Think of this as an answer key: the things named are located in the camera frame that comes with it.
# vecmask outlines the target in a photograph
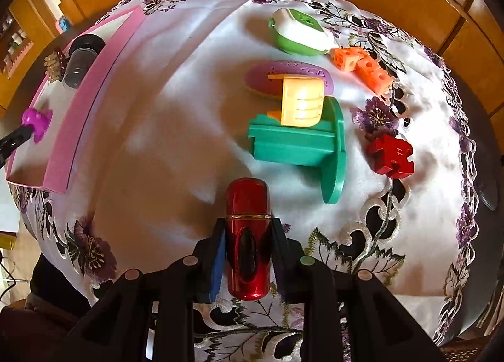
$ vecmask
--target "green and white toy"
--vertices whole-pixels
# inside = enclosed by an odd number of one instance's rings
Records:
[[[276,45],[284,52],[316,56],[339,47],[331,31],[298,10],[278,9],[268,23]]]

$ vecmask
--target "pink tray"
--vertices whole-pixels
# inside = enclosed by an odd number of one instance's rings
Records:
[[[145,14],[138,6],[115,14],[84,32],[100,36],[105,47],[77,90],[64,87],[62,82],[43,80],[30,107],[42,112],[51,110],[51,123],[40,143],[36,145],[31,139],[9,158],[9,183],[65,193],[77,144],[96,95],[119,53],[144,19]]]

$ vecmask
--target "black cable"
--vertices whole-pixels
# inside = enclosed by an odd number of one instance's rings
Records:
[[[9,278],[12,278],[12,282],[13,282],[14,284],[9,285],[6,289],[4,289],[4,290],[3,290],[2,294],[0,294],[0,302],[2,301],[3,296],[4,296],[4,295],[5,295],[5,294],[6,294],[6,293],[10,290],[10,289],[12,289],[12,288],[14,288],[14,287],[16,286],[16,279],[12,276],[12,274],[11,274],[11,273],[9,273],[8,269],[7,269],[7,268],[5,268],[5,266],[2,264],[2,260],[3,260],[3,255],[2,255],[2,252],[0,251],[0,267],[2,267],[2,268],[5,270],[5,272],[7,273],[7,275],[8,275],[8,277],[9,277]]]

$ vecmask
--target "red metallic canister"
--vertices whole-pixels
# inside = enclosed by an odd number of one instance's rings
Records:
[[[270,290],[270,197],[256,178],[233,181],[226,191],[226,255],[232,296],[253,301]]]

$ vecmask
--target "white tablecloth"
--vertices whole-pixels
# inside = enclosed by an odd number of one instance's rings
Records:
[[[373,269],[442,341],[462,301],[477,234],[475,144],[443,60],[346,1],[125,0],[112,12],[138,4],[148,16],[94,103],[67,193],[14,190],[44,255],[94,302],[99,283],[129,268],[164,269],[190,254],[224,215],[227,185],[253,176],[268,183],[273,212],[290,238],[333,268]],[[363,47],[397,75],[392,110],[399,137],[413,146],[415,173],[391,196],[391,181],[371,169],[365,132],[352,121],[352,110],[365,111],[374,94],[328,55],[293,56],[274,47],[266,20],[285,7],[314,16],[341,46]],[[335,205],[323,203],[316,170],[255,161],[248,152],[249,121],[278,103],[250,91],[243,76],[260,62],[289,59],[324,67],[334,80],[348,154]],[[395,228],[376,239],[370,217],[383,221],[388,198]],[[351,233],[362,242],[359,256],[342,258]],[[278,360],[276,344],[292,335],[298,336],[291,356],[299,360],[302,308],[281,303],[274,290],[260,302],[239,303],[224,279],[217,303],[195,307],[216,330],[197,345],[198,361]],[[215,322],[215,307],[233,309],[234,325]],[[263,344],[271,330],[280,335]]]

